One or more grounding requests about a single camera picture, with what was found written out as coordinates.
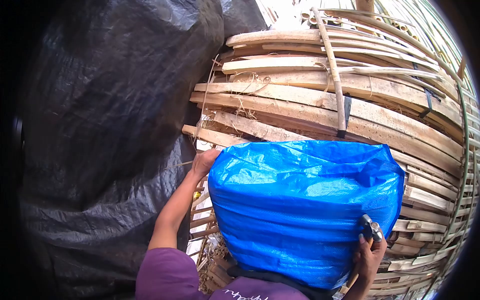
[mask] bamboo strip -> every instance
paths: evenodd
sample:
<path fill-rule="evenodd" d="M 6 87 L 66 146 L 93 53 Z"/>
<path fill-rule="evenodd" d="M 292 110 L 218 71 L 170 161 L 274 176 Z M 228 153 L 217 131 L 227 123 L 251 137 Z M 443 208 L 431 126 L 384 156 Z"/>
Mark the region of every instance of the bamboo strip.
<path fill-rule="evenodd" d="M 342 92 L 342 84 L 340 83 L 340 75 L 337 71 L 335 55 L 332 51 L 332 45 L 330 44 L 330 39 L 328 37 L 327 29 L 322 21 L 322 17 L 318 12 L 318 9 L 312 7 L 312 11 L 315 14 L 315 18 L 318 20 L 318 31 L 320 32 L 320 37 L 322 38 L 325 51 L 327 53 L 328 62 L 330 64 L 330 73 L 333 77 L 333 85 L 335 88 L 335 95 L 336 95 L 336 107 L 337 107 L 337 115 L 338 115 L 338 130 L 343 132 L 342 136 L 344 136 L 345 131 L 347 130 L 346 120 L 345 120 L 345 106 L 344 106 L 344 99 L 343 99 L 343 92 Z"/>

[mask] wooden slat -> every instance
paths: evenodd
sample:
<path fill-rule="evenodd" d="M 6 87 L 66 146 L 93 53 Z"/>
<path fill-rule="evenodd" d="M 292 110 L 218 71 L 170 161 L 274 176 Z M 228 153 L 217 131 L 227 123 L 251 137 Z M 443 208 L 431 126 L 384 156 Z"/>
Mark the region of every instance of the wooden slat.
<path fill-rule="evenodd" d="M 227 284 L 233 281 L 233 278 L 228 276 L 227 272 L 220 268 L 217 264 L 211 264 L 208 269 L 212 271 L 215 275 L 222 279 L 222 281 L 226 282 Z"/>
<path fill-rule="evenodd" d="M 402 281 L 397 281 L 397 282 L 388 282 L 388 283 L 377 283 L 377 284 L 372 284 L 370 288 L 372 289 L 377 289 L 377 288 L 397 288 L 397 287 L 403 287 L 403 286 L 409 286 L 411 284 L 415 284 L 417 282 L 421 282 L 423 280 L 426 280 L 428 278 L 431 278 L 434 275 L 434 273 L 430 274 L 423 274 L 423 275 L 409 275 L 409 276 L 403 276 L 401 278 L 405 278 Z"/>
<path fill-rule="evenodd" d="M 437 262 L 448 256 L 449 252 L 455 249 L 456 246 L 440 250 L 437 253 L 419 256 L 417 258 L 392 261 L 388 267 L 389 271 L 405 271 L 413 268 L 420 267 L 422 265 L 431 264 Z"/>
<path fill-rule="evenodd" d="M 368 296 L 381 296 L 381 295 L 396 295 L 396 294 L 405 294 L 411 290 L 416 290 L 422 287 L 426 287 L 432 282 L 432 279 L 422 281 L 417 284 L 413 284 L 411 287 L 401 287 L 401 288 L 387 288 L 387 289 L 371 289 L 368 291 Z"/>
<path fill-rule="evenodd" d="M 272 57 L 225 62 L 223 74 L 240 72 L 326 71 L 328 60 L 323 57 Z"/>
<path fill-rule="evenodd" d="M 403 47 L 394 42 L 379 39 L 375 36 L 371 35 L 359 35 L 358 31 L 352 32 L 349 30 L 344 30 L 344 28 L 337 27 L 335 31 L 333 31 L 332 27 L 326 26 L 328 36 L 335 38 L 335 39 L 345 39 L 346 41 L 362 41 L 368 42 L 372 44 L 377 44 L 379 47 L 388 47 L 390 49 L 395 49 L 400 52 L 405 52 L 412 54 L 420 59 L 428 61 L 430 63 L 434 63 L 433 60 L 429 59 L 426 55 L 417 51 L 414 48 L 410 47 Z M 321 38 L 315 34 L 312 30 L 271 30 L 271 31 L 263 31 L 263 32 L 252 32 L 242 35 L 232 36 L 227 39 L 227 46 L 235 46 L 235 45 L 255 45 L 255 44 L 263 44 L 263 43 L 305 43 L 305 44 L 316 44 L 321 45 L 322 40 Z"/>
<path fill-rule="evenodd" d="M 432 78 L 436 80 L 443 80 L 439 75 L 419 71 L 411 70 L 404 68 L 394 68 L 394 67 L 341 67 L 338 68 L 340 74 L 351 73 L 351 74 L 393 74 L 393 75 L 409 75 L 417 77 Z"/>
<path fill-rule="evenodd" d="M 402 244 L 402 245 L 406 245 L 406 246 L 411 246 L 411 247 L 416 247 L 416 248 L 422 248 L 423 246 L 425 246 L 425 243 L 422 242 L 422 241 L 418 241 L 418 240 L 411 240 L 411 239 L 408 239 L 408 238 L 404 238 L 404 237 L 398 237 L 396 240 L 395 240 L 395 243 L 397 244 Z M 427 245 L 427 249 L 439 249 L 441 248 L 442 245 L 439 245 L 439 244 L 431 244 L 429 243 Z"/>
<path fill-rule="evenodd" d="M 451 200 L 456 199 L 456 192 L 453 190 L 413 173 L 411 173 L 408 177 L 408 185 L 432 192 L 433 194 L 449 198 Z"/>
<path fill-rule="evenodd" d="M 418 202 L 420 204 L 428 205 L 446 212 L 452 212 L 455 206 L 450 201 L 447 201 L 424 190 L 411 186 L 405 187 L 403 198 L 406 200 Z"/>
<path fill-rule="evenodd" d="M 219 289 L 220 287 L 217 286 L 212 280 L 207 280 L 205 281 L 205 285 L 207 286 L 207 288 L 209 290 L 211 290 L 212 292 L 216 291 L 217 289 Z"/>
<path fill-rule="evenodd" d="M 213 260 L 217 265 L 221 266 L 226 271 L 231 267 L 231 265 L 225 259 L 223 259 L 220 255 L 215 255 L 213 257 Z"/>
<path fill-rule="evenodd" d="M 196 239 L 196 238 L 199 238 L 199 237 L 205 237 L 207 235 L 217 233 L 217 232 L 220 232 L 218 227 L 213 227 L 213 228 L 210 228 L 210 229 L 207 229 L 207 230 L 194 232 L 194 233 L 190 234 L 190 240 L 193 240 L 193 239 Z"/>
<path fill-rule="evenodd" d="M 432 69 L 434 71 L 439 71 L 439 67 L 438 66 L 435 66 L 434 64 L 431 64 L 431 63 L 428 63 L 428 62 L 425 62 L 423 60 L 419 60 L 413 56 L 409 56 L 407 54 L 396 54 L 396 53 L 391 53 L 391 52 L 384 52 L 384 51 L 377 51 L 377 50 L 370 50 L 370 49 L 359 49 L 359 48 L 347 48 L 347 47 L 333 47 L 333 51 L 335 53 L 337 52 L 348 52 L 348 53 L 361 53 L 361 54 L 367 54 L 367 55 L 371 55 L 371 56 L 374 56 L 374 57 L 379 57 L 381 59 L 385 59 L 385 57 L 391 57 L 391 58 L 395 58 L 395 59 L 399 59 L 399 60 L 407 60 L 407 61 L 410 61 L 410 62 L 414 62 L 414 63 L 417 63 L 417 64 L 420 64 L 420 65 L 423 65 L 429 69 Z"/>
<path fill-rule="evenodd" d="M 406 255 L 416 255 L 420 252 L 420 248 L 397 244 L 397 243 L 395 243 L 392 247 L 390 247 L 390 250 L 398 253 L 406 254 Z M 423 251 L 424 251 L 424 254 L 436 252 L 435 249 L 425 249 Z"/>
<path fill-rule="evenodd" d="M 403 232 L 418 232 L 418 231 L 429 231 L 429 232 L 445 232 L 447 226 L 424 222 L 424 221 L 411 221 L 411 220 L 397 220 L 393 227 L 393 231 L 403 231 Z"/>
<path fill-rule="evenodd" d="M 228 283 L 220 278 L 217 274 L 213 273 L 212 271 L 208 270 L 207 275 L 209 275 L 213 280 L 221 287 L 223 288 L 226 286 Z"/>
<path fill-rule="evenodd" d="M 414 232 L 412 240 L 419 241 L 442 241 L 443 235 L 438 233 Z"/>
<path fill-rule="evenodd" d="M 209 210 L 213 210 L 213 207 L 206 207 L 206 208 L 201 208 L 201 209 L 195 209 L 190 212 L 190 215 L 195 215 L 203 212 L 207 212 Z"/>
<path fill-rule="evenodd" d="M 204 100 L 203 96 L 203 93 L 194 92 L 192 93 L 190 101 L 199 103 Z M 314 108 L 297 103 L 275 101 L 253 96 L 231 97 L 229 94 L 208 94 L 206 103 L 262 111 L 311 122 L 311 124 L 318 124 L 317 126 L 323 128 L 335 129 L 337 126 L 336 113 L 327 109 Z M 392 148 L 414 154 L 434 165 L 444 168 L 448 172 L 458 173 L 459 162 L 451 156 L 421 141 L 408 139 L 408 137 L 404 137 L 401 133 L 390 128 L 372 124 L 363 119 L 350 117 L 347 132 L 372 139 L 379 143 L 389 144 Z"/>
<path fill-rule="evenodd" d="M 284 129 L 263 124 L 247 118 L 235 116 L 224 111 L 217 111 L 214 121 L 235 128 L 253 136 L 260 137 L 266 141 L 302 141 L 311 140 L 311 138 L 288 132 Z"/>
<path fill-rule="evenodd" d="M 435 167 L 435 166 L 432 166 L 430 164 L 427 164 L 425 163 L 424 161 L 421 161 L 419 159 L 416 159 L 414 157 L 411 157 L 411 156 L 408 156 L 404 153 L 401 153 L 399 151 L 396 151 L 396 150 L 393 150 L 393 149 L 390 149 L 390 152 L 392 153 L 392 156 L 395 160 L 397 161 L 401 161 L 407 165 L 410 165 L 410 166 L 413 166 L 413 167 L 416 167 L 416 168 L 419 168 L 421 169 L 422 171 L 425 171 L 425 172 L 428 172 L 428 173 L 431 173 L 453 185 L 458 185 L 459 184 L 459 180 L 458 180 L 458 177 L 454 177 L 442 170 L 440 170 L 439 168 Z"/>
<path fill-rule="evenodd" d="M 427 221 L 436 224 L 448 225 L 450 218 L 447 216 L 441 216 L 432 212 L 427 212 L 424 210 L 414 209 L 407 206 L 403 206 L 400 210 L 401 216 L 406 216 L 412 219 Z"/>
<path fill-rule="evenodd" d="M 477 203 L 478 200 L 479 200 L 479 197 L 476 196 L 473 203 Z M 460 205 L 467 205 L 467 204 L 471 204 L 471 203 L 472 203 L 472 197 L 463 197 L 462 200 L 460 200 Z"/>
<path fill-rule="evenodd" d="M 322 46 L 319 45 L 308 45 L 308 44 L 298 44 L 298 43 L 271 43 L 271 44 L 263 44 L 262 45 L 263 51 L 295 51 L 297 53 L 313 53 L 318 55 L 324 55 L 324 50 Z M 388 56 L 381 56 L 381 57 L 374 57 L 362 53 L 351 53 L 351 52 L 337 52 L 337 56 L 345 59 L 350 60 L 357 60 L 365 63 L 370 63 L 373 65 L 377 65 L 380 67 L 402 67 L 402 68 L 409 68 L 413 69 L 413 66 L 404 60 L 399 60 L 395 58 L 391 58 Z M 423 66 L 419 66 L 419 69 L 426 69 Z M 445 78 L 447 76 L 443 70 L 438 72 L 439 75 Z M 449 83 L 441 83 L 436 80 L 432 79 L 424 79 L 428 84 L 435 87 L 435 89 L 442 91 L 445 96 L 448 98 L 449 101 L 453 101 L 458 104 L 458 94 L 456 89 L 453 85 Z"/>
<path fill-rule="evenodd" d="M 458 81 L 461 83 L 462 87 L 465 88 L 465 84 L 461 81 L 461 79 L 458 77 L 458 75 L 455 73 L 454 70 L 452 70 L 452 68 L 450 68 L 448 66 L 448 64 L 446 64 L 441 58 L 439 58 L 435 53 L 433 53 L 432 51 L 430 51 L 428 48 L 426 48 L 422 43 L 420 43 L 419 41 L 415 40 L 414 38 L 412 38 L 411 36 L 409 36 L 408 34 L 400 31 L 400 30 L 396 30 L 395 28 L 393 28 L 392 26 L 386 24 L 386 23 L 383 23 L 383 22 L 379 22 L 375 19 L 372 19 L 372 18 L 368 18 L 368 17 L 364 17 L 364 16 L 359 16 L 359 15 L 353 15 L 351 13 L 345 13 L 345 12 L 328 12 L 328 14 L 330 13 L 333 13 L 332 15 L 333 16 L 336 16 L 336 17 L 343 17 L 343 18 L 348 18 L 350 19 L 351 21 L 355 21 L 355 22 L 359 22 L 359 23 L 362 23 L 362 24 L 367 24 L 367 25 L 373 25 L 375 26 L 376 28 L 381 28 L 382 30 L 392 34 L 393 36 L 396 36 L 397 38 L 399 38 L 400 40 L 403 40 L 405 42 L 407 42 L 408 44 L 414 46 L 415 48 L 419 49 L 420 51 L 422 51 L 423 53 L 425 53 L 427 56 L 429 56 L 430 58 L 436 60 L 438 62 L 438 64 L 440 65 L 440 67 L 442 67 L 455 81 Z"/>
<path fill-rule="evenodd" d="M 326 72 L 298 71 L 298 72 L 260 72 L 260 79 L 270 77 L 270 82 L 279 85 L 306 87 L 312 89 L 333 91 L 333 85 L 328 84 Z M 248 74 L 236 75 L 235 82 L 251 83 Z M 410 88 L 403 84 L 396 84 L 369 76 L 344 74 L 341 78 L 344 93 L 350 93 L 353 97 L 365 98 L 374 101 L 385 101 L 400 104 L 418 113 L 428 108 L 425 93 Z M 427 116 L 429 119 L 441 124 L 445 130 L 457 140 L 462 140 L 460 129 L 460 108 L 457 103 L 448 98 L 439 102 L 432 100 L 432 112 Z"/>
<path fill-rule="evenodd" d="M 205 224 L 210 223 L 210 222 L 215 221 L 215 220 L 216 220 L 215 216 L 208 216 L 208 217 L 205 217 L 205 218 L 196 219 L 196 220 L 193 220 L 192 222 L 190 222 L 190 228 L 195 228 L 195 227 L 198 227 L 200 225 L 205 225 Z"/>
<path fill-rule="evenodd" d="M 205 91 L 206 84 L 197 84 L 196 91 Z M 296 102 L 336 111 L 335 95 L 301 87 L 258 83 L 212 83 L 212 93 L 252 93 L 257 96 Z M 350 115 L 405 133 L 449 154 L 456 160 L 462 156 L 461 145 L 435 129 L 395 111 L 352 98 Z"/>
<path fill-rule="evenodd" d="M 458 192 L 458 188 L 456 187 L 456 185 L 459 185 L 459 182 L 458 182 L 458 181 L 456 181 L 456 185 L 453 185 L 453 184 L 447 182 L 446 180 L 443 180 L 443 179 L 441 179 L 441 178 L 438 178 L 438 177 L 436 177 L 436 176 L 434 176 L 434 175 L 430 175 L 430 174 L 428 174 L 428 173 L 426 173 L 426 172 L 420 171 L 420 170 L 418 170 L 418 169 L 416 169 L 416 168 L 414 168 L 414 167 L 412 167 L 412 166 L 408 166 L 408 165 L 407 165 L 407 172 L 408 172 L 408 173 L 413 173 L 413 174 L 416 174 L 416 175 L 419 175 L 419 176 L 422 176 L 422 177 L 424 177 L 424 178 L 426 178 L 426 179 L 428 179 L 428 180 L 431 180 L 431 181 L 433 181 L 433 182 L 439 183 L 439 184 L 441 184 L 441 185 L 449 188 L 450 190 L 454 191 L 455 193 Z"/>
<path fill-rule="evenodd" d="M 182 132 L 185 133 L 185 134 L 191 135 L 191 136 L 193 136 L 195 134 L 195 130 L 196 130 L 195 126 L 183 125 L 183 127 L 182 127 Z M 217 145 L 221 145 L 221 146 L 224 146 L 224 147 L 230 147 L 232 145 L 237 145 L 237 144 L 242 144 L 242 143 L 248 143 L 249 142 L 249 140 L 242 139 L 242 138 L 239 138 L 239 137 L 236 137 L 236 136 L 231 136 L 231 135 L 228 135 L 228 134 L 218 135 L 218 132 L 208 130 L 208 129 L 203 129 L 203 128 L 199 130 L 198 136 L 199 137 L 201 136 L 202 137 L 201 139 L 203 141 L 213 143 L 213 144 L 217 144 Z M 214 141 L 218 141 L 219 137 L 221 139 L 222 144 L 214 142 Z"/>

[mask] blue tarp bag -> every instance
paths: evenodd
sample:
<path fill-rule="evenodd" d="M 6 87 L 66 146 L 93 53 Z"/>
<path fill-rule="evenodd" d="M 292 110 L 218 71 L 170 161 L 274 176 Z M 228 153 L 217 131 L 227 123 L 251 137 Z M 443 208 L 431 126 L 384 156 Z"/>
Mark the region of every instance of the blue tarp bag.
<path fill-rule="evenodd" d="M 352 268 L 363 214 L 389 235 L 404 176 L 384 144 L 245 143 L 222 151 L 208 189 L 239 267 L 333 289 Z"/>

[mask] black strap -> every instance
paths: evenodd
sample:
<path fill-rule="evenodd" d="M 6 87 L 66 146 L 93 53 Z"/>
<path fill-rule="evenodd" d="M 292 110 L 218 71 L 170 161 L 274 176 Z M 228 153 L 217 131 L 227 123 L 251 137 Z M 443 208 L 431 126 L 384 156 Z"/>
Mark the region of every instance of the black strap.
<path fill-rule="evenodd" d="M 349 93 L 345 93 L 343 107 L 345 109 L 345 130 L 337 130 L 336 136 L 339 138 L 345 138 L 347 133 L 348 119 L 350 119 L 350 111 L 352 109 L 352 97 L 350 97 Z"/>
<path fill-rule="evenodd" d="M 414 70 L 418 70 L 418 65 L 417 65 L 416 62 L 412 62 L 412 65 L 413 65 L 413 69 L 414 69 Z M 432 111 L 432 97 L 431 97 L 431 96 L 435 97 L 439 102 L 442 101 L 434 92 L 432 92 L 432 91 L 429 90 L 428 88 L 424 87 L 424 88 L 423 88 L 423 91 L 425 92 L 425 95 L 426 95 L 426 97 L 427 97 L 428 108 L 427 108 L 426 110 L 424 110 L 424 111 L 419 115 L 419 117 L 422 118 L 422 119 Z"/>
<path fill-rule="evenodd" d="M 425 91 L 425 95 L 427 96 L 427 103 L 428 103 L 428 108 L 426 110 L 424 110 L 420 115 L 419 117 L 420 118 L 424 118 L 426 115 L 429 114 L 429 112 L 432 111 L 432 98 L 430 97 L 430 91 L 427 89 L 427 88 L 423 88 L 423 90 Z"/>

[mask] black tarp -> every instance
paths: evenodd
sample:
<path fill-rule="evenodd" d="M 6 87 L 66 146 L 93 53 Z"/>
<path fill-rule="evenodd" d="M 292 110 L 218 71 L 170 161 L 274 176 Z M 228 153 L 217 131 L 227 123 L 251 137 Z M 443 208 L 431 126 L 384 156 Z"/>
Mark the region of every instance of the black tarp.
<path fill-rule="evenodd" d="M 199 117 L 190 93 L 223 40 L 220 0 L 56 11 L 21 86 L 18 195 L 37 277 L 60 298 L 133 295 L 156 216 L 190 168 L 165 167 L 195 153 L 180 134 Z"/>
<path fill-rule="evenodd" d="M 221 2 L 225 38 L 268 29 L 255 0 L 221 0 Z"/>

